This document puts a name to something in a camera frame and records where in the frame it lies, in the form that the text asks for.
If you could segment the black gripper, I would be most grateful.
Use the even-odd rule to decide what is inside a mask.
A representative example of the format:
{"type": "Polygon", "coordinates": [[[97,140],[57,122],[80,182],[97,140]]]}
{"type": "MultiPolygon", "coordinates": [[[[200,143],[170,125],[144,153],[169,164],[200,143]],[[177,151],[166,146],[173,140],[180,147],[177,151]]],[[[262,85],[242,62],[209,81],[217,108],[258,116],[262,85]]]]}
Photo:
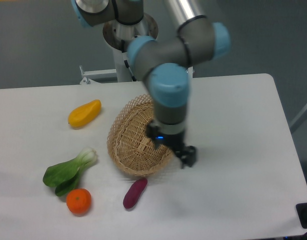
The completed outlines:
{"type": "Polygon", "coordinates": [[[154,120],[151,120],[145,127],[145,135],[153,142],[154,148],[160,145],[166,146],[181,161],[181,167],[193,167],[197,161],[197,149],[184,142],[185,130],[177,134],[163,133],[154,120]]]}

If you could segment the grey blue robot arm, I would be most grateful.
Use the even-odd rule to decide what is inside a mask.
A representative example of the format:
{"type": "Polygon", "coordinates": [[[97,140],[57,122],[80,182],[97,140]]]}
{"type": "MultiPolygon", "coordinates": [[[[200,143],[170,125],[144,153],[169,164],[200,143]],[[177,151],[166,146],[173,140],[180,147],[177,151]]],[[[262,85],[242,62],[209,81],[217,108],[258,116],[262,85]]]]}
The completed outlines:
{"type": "Polygon", "coordinates": [[[74,0],[71,4],[84,27],[111,24],[111,46],[126,54],[124,65],[131,79],[143,82],[153,101],[146,136],[156,148],[168,147],[183,166],[192,167],[197,150],[184,142],[189,69],[230,51],[228,29],[211,22],[196,0],[167,0],[176,36],[159,42],[150,32],[141,0],[74,0]]]}

